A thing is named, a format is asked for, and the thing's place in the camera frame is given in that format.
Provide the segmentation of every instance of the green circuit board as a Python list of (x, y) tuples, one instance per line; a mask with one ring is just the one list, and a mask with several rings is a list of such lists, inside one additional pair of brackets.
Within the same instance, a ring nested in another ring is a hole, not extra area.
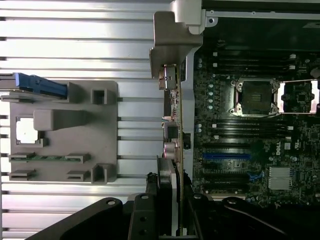
[[(195, 191), (214, 199), (238, 196), (262, 207), (320, 203), (320, 117), (310, 113), (319, 96), (311, 82), (287, 84), (281, 97), (285, 112), (303, 114), (230, 112), (237, 102), (233, 83), (240, 79), (309, 80), (319, 63), (314, 53), (232, 51), (219, 43), (196, 52)], [(264, 99), (264, 91), (250, 93), (252, 102), (244, 103), (248, 92), (241, 93), (243, 107), (259, 108), (255, 101)]]

